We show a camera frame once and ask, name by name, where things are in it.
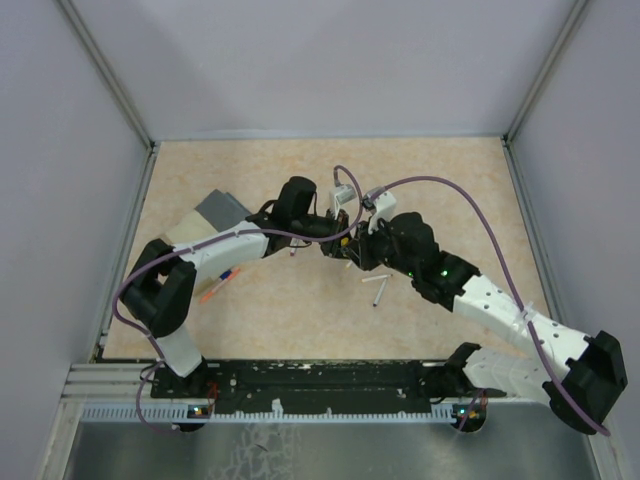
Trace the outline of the white pen yellow end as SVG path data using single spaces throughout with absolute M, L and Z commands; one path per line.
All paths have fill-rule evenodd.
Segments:
M 347 260 L 347 263 L 344 266 L 345 270 L 348 270 L 352 265 L 352 260 L 351 260 L 350 254 L 349 254 L 348 245 L 346 247 L 344 247 L 344 248 L 341 247 L 341 253 L 342 253 L 343 257 Z

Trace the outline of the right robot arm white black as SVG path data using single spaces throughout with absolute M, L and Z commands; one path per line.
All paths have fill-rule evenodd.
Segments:
M 604 420 L 628 379 L 619 340 L 601 330 L 589 335 L 520 306 L 466 260 L 443 251 L 416 212 L 361 223 L 341 251 L 359 268 L 388 267 L 407 276 L 425 300 L 489 329 L 522 352 L 517 358 L 463 345 L 448 359 L 448 387 L 461 396 L 498 390 L 546 404 L 566 425 L 605 434 Z

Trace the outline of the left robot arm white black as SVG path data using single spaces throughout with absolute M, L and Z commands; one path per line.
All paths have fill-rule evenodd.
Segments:
M 169 245 L 156 239 L 145 246 L 116 301 L 144 325 L 160 360 L 173 373 L 174 387 L 184 395 L 197 396 L 208 384 L 202 354 L 185 326 L 196 284 L 269 257 L 292 239 L 340 242 L 348 235 L 348 215 L 318 215 L 310 210 L 315 199 L 315 183 L 293 176 L 277 199 L 227 230 L 191 243 Z

